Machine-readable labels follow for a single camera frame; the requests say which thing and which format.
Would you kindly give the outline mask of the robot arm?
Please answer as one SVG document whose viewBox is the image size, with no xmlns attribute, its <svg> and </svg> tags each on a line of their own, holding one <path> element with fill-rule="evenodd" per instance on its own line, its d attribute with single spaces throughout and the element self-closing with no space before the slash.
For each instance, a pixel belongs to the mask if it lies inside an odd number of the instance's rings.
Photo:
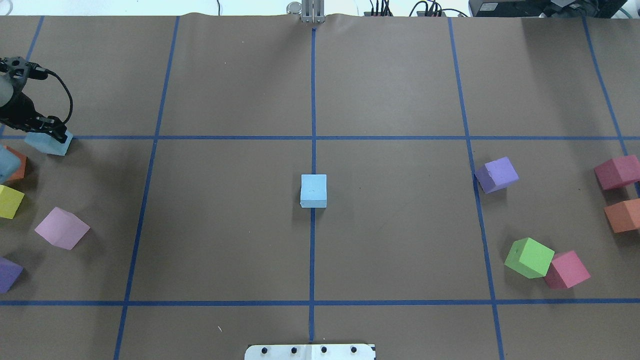
<svg viewBox="0 0 640 360">
<path fill-rule="evenodd" d="M 12 74 L 10 71 L 1 73 L 1 123 L 9 129 L 24 132 L 24 141 L 35 150 L 47 155 L 64 157 L 73 134 L 68 131 L 66 122 L 73 114 L 73 98 L 66 84 L 60 76 L 50 70 L 44 70 L 45 76 L 54 76 L 60 82 L 70 101 L 67 117 L 40 114 L 29 96 L 23 93 L 26 84 L 26 72 Z"/>
</svg>

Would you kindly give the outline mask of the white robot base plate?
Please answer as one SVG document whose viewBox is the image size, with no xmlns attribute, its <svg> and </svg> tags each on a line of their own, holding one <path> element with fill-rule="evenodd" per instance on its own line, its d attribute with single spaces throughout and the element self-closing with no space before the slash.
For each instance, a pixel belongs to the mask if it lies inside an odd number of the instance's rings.
<svg viewBox="0 0 640 360">
<path fill-rule="evenodd" d="M 374 344 L 256 344 L 247 347 L 245 360 L 375 360 Z"/>
</svg>

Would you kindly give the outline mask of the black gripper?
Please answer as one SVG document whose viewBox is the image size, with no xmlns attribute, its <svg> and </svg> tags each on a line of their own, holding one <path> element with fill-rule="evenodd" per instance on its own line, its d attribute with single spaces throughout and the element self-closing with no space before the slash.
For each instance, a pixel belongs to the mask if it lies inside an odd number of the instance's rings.
<svg viewBox="0 0 640 360">
<path fill-rule="evenodd" d="M 67 141 L 67 126 L 57 116 L 40 116 L 34 102 L 22 91 L 14 93 L 7 89 L 0 92 L 0 121 L 14 130 L 44 133 L 63 144 Z"/>
</svg>

